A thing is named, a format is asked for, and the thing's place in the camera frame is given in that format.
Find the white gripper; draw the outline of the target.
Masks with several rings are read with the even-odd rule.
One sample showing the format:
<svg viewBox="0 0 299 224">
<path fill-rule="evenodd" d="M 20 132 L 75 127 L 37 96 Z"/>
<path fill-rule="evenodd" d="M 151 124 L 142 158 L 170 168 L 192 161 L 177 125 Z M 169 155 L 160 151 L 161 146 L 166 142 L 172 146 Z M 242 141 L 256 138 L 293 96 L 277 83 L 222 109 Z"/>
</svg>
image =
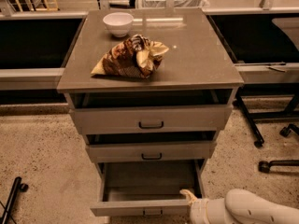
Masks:
<svg viewBox="0 0 299 224">
<path fill-rule="evenodd" d="M 223 199 L 198 199 L 188 189 L 179 192 L 186 198 L 192 224 L 240 224 L 226 209 Z"/>
</svg>

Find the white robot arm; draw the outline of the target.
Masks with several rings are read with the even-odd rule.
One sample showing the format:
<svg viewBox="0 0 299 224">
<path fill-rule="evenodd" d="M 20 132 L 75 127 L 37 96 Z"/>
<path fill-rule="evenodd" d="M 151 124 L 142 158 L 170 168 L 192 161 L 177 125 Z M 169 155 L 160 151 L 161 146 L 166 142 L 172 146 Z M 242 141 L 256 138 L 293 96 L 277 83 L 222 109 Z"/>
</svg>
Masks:
<svg viewBox="0 0 299 224">
<path fill-rule="evenodd" d="M 224 198 L 198 199 L 180 191 L 190 207 L 192 224 L 299 224 L 299 210 L 271 203 L 244 189 L 231 189 Z"/>
</svg>

